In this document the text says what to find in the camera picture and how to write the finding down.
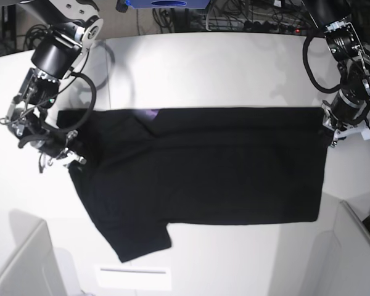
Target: electronic equipment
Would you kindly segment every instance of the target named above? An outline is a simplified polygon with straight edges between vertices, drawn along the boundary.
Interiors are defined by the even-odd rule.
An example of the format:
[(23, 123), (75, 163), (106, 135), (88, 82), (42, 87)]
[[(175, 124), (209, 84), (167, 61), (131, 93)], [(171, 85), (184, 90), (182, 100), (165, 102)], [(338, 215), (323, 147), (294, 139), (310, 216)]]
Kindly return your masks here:
[[(324, 93), (336, 93), (332, 104), (323, 104), (326, 113), (323, 127), (335, 146), (349, 134), (370, 128), (367, 119), (370, 111), (370, 52), (363, 46), (350, 20), (351, 10), (346, 0), (303, 0), (303, 3), (325, 35), (342, 77), (331, 89), (316, 82), (307, 56), (308, 46), (316, 33), (309, 35), (303, 47), (303, 61), (311, 82)], [(41, 159), (46, 159), (40, 162), (41, 171), (53, 160), (85, 163), (85, 155), (77, 155), (73, 148), (81, 145), (76, 140), (76, 130), (93, 111), (96, 87), (86, 75), (75, 73), (74, 68), (88, 55), (103, 26), (99, 9), (93, 0), (0, 0), (0, 5), (10, 4), (22, 6), (47, 23), (49, 30), (31, 58), (36, 67), (28, 72), (1, 123), (19, 139), (19, 148), (30, 143), (41, 152)], [(84, 79), (89, 84), (92, 102), (77, 124), (56, 128), (45, 122), (47, 110), (60, 94), (61, 80), (70, 76)], [(34, 113), (35, 109), (39, 110), (39, 116)]]
[(210, 0), (118, 0), (117, 11), (126, 12), (132, 8), (196, 8), (204, 9)]
[(17, 48), (17, 12), (16, 6), (4, 6), (1, 9), (1, 38), (8, 40), (11, 47)]

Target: t-shirt sleeve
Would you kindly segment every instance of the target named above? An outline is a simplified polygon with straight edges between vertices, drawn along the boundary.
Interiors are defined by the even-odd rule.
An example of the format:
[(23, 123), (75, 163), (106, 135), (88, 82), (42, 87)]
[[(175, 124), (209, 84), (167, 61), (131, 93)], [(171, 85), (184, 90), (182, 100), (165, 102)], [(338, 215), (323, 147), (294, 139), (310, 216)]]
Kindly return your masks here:
[(166, 225), (107, 225), (105, 223), (95, 223), (95, 225), (117, 253), (121, 262), (171, 247)]
[(166, 223), (137, 219), (122, 221), (120, 217), (110, 220), (96, 213), (96, 205), (90, 205), (88, 196), (94, 169), (87, 165), (72, 164), (69, 168), (75, 189), (97, 230), (104, 236), (121, 262), (171, 247)]

